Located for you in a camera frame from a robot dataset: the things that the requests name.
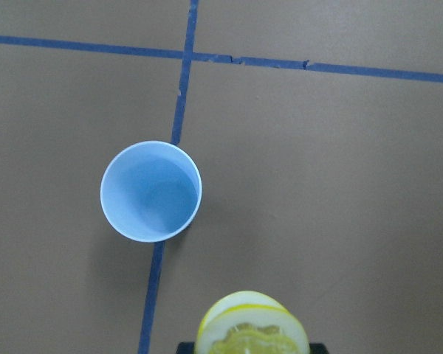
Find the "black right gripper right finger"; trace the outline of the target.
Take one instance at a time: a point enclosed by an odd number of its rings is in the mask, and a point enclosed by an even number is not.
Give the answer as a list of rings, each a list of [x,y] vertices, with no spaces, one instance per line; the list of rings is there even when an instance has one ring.
[[[310,343],[309,344],[310,354],[327,354],[327,347],[323,343]]]

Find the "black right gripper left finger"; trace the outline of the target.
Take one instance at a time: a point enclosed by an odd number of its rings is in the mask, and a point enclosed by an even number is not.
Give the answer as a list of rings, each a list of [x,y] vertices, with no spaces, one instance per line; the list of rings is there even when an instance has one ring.
[[[195,343],[193,341],[180,342],[176,348],[176,354],[195,354]]]

